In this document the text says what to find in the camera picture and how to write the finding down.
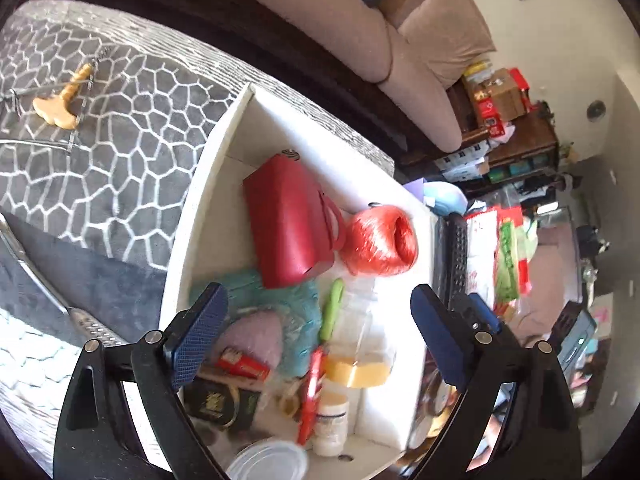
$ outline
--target red container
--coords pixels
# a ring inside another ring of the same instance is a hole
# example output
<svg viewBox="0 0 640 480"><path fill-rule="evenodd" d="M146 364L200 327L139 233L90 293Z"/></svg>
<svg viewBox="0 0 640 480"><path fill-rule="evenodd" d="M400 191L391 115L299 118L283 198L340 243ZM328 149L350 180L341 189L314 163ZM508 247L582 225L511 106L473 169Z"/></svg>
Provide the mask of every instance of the red container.
<svg viewBox="0 0 640 480"><path fill-rule="evenodd" d="M242 187L265 288L297 285L331 268L344 245L344 221L300 161L274 155Z"/></svg>

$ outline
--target light blue bowl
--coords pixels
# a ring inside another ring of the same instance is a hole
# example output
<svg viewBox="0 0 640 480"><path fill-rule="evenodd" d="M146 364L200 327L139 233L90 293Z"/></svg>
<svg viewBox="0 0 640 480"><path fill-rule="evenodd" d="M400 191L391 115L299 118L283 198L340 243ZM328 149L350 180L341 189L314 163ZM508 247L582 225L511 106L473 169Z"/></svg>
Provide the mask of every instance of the light blue bowl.
<svg viewBox="0 0 640 480"><path fill-rule="evenodd" d="M450 182L425 182L424 197L433 198L435 206L431 210L439 216L448 216L458 213L464 216L468 200L458 186Z"/></svg>

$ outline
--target brown cardboard box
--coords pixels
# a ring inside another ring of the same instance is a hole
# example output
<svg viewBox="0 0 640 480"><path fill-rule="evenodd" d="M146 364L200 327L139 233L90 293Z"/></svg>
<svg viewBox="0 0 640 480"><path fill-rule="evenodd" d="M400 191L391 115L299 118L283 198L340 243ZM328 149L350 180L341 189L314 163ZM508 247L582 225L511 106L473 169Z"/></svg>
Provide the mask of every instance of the brown cardboard box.
<svg viewBox="0 0 640 480"><path fill-rule="evenodd" d="M506 68L497 70L492 78L482 85L493 99L494 106L504 122L513 121L527 113L520 88Z"/></svg>

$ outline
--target white bottle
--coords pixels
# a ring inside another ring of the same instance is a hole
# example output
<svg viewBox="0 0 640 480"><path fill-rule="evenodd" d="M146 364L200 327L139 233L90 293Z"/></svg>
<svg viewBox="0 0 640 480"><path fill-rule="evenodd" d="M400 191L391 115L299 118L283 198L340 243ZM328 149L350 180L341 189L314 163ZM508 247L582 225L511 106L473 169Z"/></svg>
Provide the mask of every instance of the white bottle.
<svg viewBox="0 0 640 480"><path fill-rule="evenodd" d="M313 450L318 456L338 456L344 449L349 433L347 412L349 399L341 394L322 390L314 426Z"/></svg>

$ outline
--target white light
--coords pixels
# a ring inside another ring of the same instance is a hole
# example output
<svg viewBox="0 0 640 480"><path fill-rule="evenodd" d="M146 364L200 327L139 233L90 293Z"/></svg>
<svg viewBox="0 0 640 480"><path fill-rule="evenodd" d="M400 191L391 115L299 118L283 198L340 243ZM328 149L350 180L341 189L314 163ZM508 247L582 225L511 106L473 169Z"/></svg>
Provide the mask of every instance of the white light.
<svg viewBox="0 0 640 480"><path fill-rule="evenodd" d="M552 202L551 204L545 204L538 207L538 214L543 215L544 213L551 213L558 209L558 202Z"/></svg>

